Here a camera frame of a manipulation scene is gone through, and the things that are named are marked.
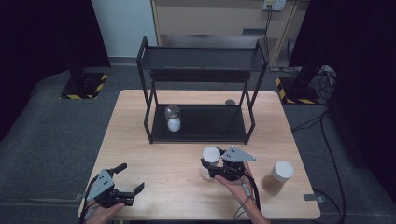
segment glass jar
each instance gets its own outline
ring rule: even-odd
[[[294,169],[287,161],[278,161],[262,180],[262,187],[271,195],[277,195],[294,175]]]
[[[168,129],[171,132],[180,130],[180,108],[177,105],[169,105],[165,108],[165,116],[167,120]]]

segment gray floor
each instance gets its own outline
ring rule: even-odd
[[[97,99],[60,100],[59,94],[69,74],[64,72],[48,77],[37,83],[29,104],[0,143],[0,223],[78,222],[77,203],[5,203],[4,199],[73,199],[76,193],[84,191],[119,92],[141,89],[137,70],[133,66],[89,71],[102,71],[108,75]],[[262,90],[276,91],[274,79],[279,76],[293,75],[267,71]],[[169,84],[162,88],[227,90],[235,86]],[[283,107],[291,128],[320,116],[327,109],[325,105]],[[333,127],[332,119],[325,119],[323,125],[346,195],[345,223],[396,223],[395,203],[369,170],[354,167]],[[312,187],[327,193],[341,208],[340,189],[320,124],[293,135]],[[317,221],[336,223],[339,215],[330,200],[326,199],[319,207],[321,217]],[[309,222],[274,220],[273,223]]]

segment jar lid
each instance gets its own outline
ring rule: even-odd
[[[165,116],[169,119],[177,119],[180,116],[180,108],[177,105],[169,105],[165,108]]]
[[[216,162],[220,159],[220,152],[216,147],[206,147],[202,152],[202,157],[207,162]]]
[[[294,175],[294,169],[287,161],[278,161],[273,170],[273,176],[280,182],[286,182]]]

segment shelf tier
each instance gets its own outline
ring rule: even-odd
[[[165,108],[157,105],[152,125],[153,142],[245,142],[247,134],[239,105],[177,105],[181,128],[168,130]]]
[[[258,49],[164,48],[146,46],[141,59],[145,70],[262,70]]]

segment cable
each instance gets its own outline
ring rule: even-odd
[[[271,71],[271,72],[290,73],[290,74],[293,74],[293,75],[298,75],[299,74],[299,71],[297,69],[293,68],[293,67],[290,68],[290,67],[274,66],[274,67],[268,67],[267,69],[268,69],[268,71]]]
[[[306,122],[304,122],[304,123],[298,125],[297,127],[294,127],[293,129],[291,129],[291,132],[294,133],[294,132],[300,131],[300,130],[302,130],[302,129],[308,129],[308,128],[313,127],[315,124],[319,123],[320,120],[317,120],[315,123],[309,125],[308,127],[303,127],[303,126],[304,126],[305,124],[307,124],[307,123],[309,123],[309,122],[315,120],[315,119],[320,118],[320,117],[321,117],[321,115],[319,115],[319,116],[317,116],[317,117],[314,117],[314,118],[312,118],[312,119],[310,119],[310,120],[308,120],[308,121],[306,121]]]
[[[96,177],[94,177],[92,180],[91,180],[91,182],[90,182],[90,184],[88,185],[88,187],[87,187],[87,193],[85,194],[85,197],[84,197],[84,204],[83,204],[83,206],[82,206],[82,209],[81,209],[81,213],[80,213],[80,215],[79,215],[79,223],[80,224],[83,224],[84,222],[85,222],[85,215],[86,215],[86,213],[87,213],[87,200],[88,200],[88,194],[89,194],[89,192],[91,191],[91,187],[92,187],[92,184],[96,181],[96,179],[98,178],[98,176],[99,175],[97,175]]]
[[[343,201],[343,210],[342,210],[342,212],[340,211],[340,208],[337,206],[335,201],[329,195],[327,195],[326,193],[324,193],[323,191],[321,191],[319,189],[313,189],[313,191],[317,191],[317,192],[321,193],[322,195],[326,196],[332,202],[332,204],[337,209],[338,214],[340,215],[340,220],[337,222],[337,224],[343,224],[344,220],[346,218],[346,215],[347,215],[347,201],[346,201],[346,197],[345,197],[345,193],[344,193],[344,188],[343,188],[343,185],[342,185],[342,182],[341,182],[341,177],[340,177],[340,174],[338,172],[338,168],[337,168],[337,165],[335,163],[334,156],[332,154],[332,148],[330,147],[329,141],[327,140],[327,137],[326,137],[326,133],[324,132],[323,120],[324,120],[324,116],[326,114],[328,114],[328,113],[329,113],[329,111],[326,110],[325,112],[323,112],[321,114],[321,116],[320,116],[320,128],[321,128],[321,132],[322,132],[322,135],[323,135],[323,139],[324,139],[324,141],[326,143],[327,149],[329,150],[329,154],[330,154],[330,156],[332,158],[332,165],[334,167],[334,171],[335,171],[336,176],[337,176],[337,181],[338,181],[338,185],[339,185],[339,188],[340,188],[341,198],[342,198],[342,201]],[[311,220],[311,221],[313,223],[321,224],[320,222],[315,221],[315,220]]]
[[[236,210],[235,214],[233,214],[233,220],[237,220],[242,214],[245,213],[245,211],[243,211],[241,214],[239,214],[238,216],[236,214],[238,214],[239,210],[241,210],[242,205],[239,206],[238,210]]]
[[[244,176],[246,176],[248,178],[248,180],[250,181],[251,187],[253,188],[253,191],[254,191],[254,201],[256,202],[257,208],[259,208],[259,210],[261,211],[262,206],[260,205],[259,189],[257,188],[256,182],[254,182],[253,176],[251,176],[248,173],[247,169],[245,169]]]
[[[52,198],[46,198],[46,199],[0,199],[0,203],[48,203],[48,204],[70,204],[70,203],[75,203],[79,204],[81,203],[80,199],[52,199]]]
[[[268,50],[268,27],[270,26],[271,18],[272,18],[272,6],[268,5],[268,14],[267,14],[267,23],[265,24],[265,35],[264,35],[264,45],[267,50],[267,57],[270,60],[270,52]]]
[[[332,148],[330,147],[329,141],[327,140],[326,134],[324,132],[323,117],[327,113],[328,113],[328,111],[326,110],[325,112],[323,112],[323,114],[322,114],[322,116],[320,118],[320,128],[321,128],[321,131],[322,131],[323,138],[324,138],[324,141],[326,143],[327,149],[329,150],[329,154],[330,154],[330,156],[332,158],[332,165],[334,166],[334,170],[335,170],[335,173],[337,175],[338,185],[339,185],[339,188],[340,188],[341,198],[342,198],[342,201],[343,201],[343,212],[342,212],[340,221],[338,223],[344,223],[344,220],[345,220],[346,215],[347,215],[347,200],[346,200],[346,196],[345,196],[345,193],[344,193],[343,184],[341,182],[341,177],[340,177],[340,174],[338,172],[337,165],[335,164],[334,155],[332,154]]]
[[[97,204],[97,202],[92,203],[90,206],[88,206],[88,207],[86,208],[86,210],[90,209],[90,208],[91,208],[92,206],[94,206],[95,204]]]
[[[290,58],[291,58],[290,51],[289,51],[290,41],[291,41],[291,39],[288,39],[288,47],[286,48],[286,58],[288,59],[288,63],[290,62]]]
[[[319,88],[316,91],[322,99],[327,101],[332,97],[332,93],[334,92],[335,77],[325,71],[324,67],[325,65],[322,66],[318,73],[318,75],[321,75],[321,77],[318,82]]]
[[[34,88],[33,88],[33,91],[30,93],[30,97],[33,97],[33,96],[35,96],[36,94],[37,94],[37,88],[34,87]]]

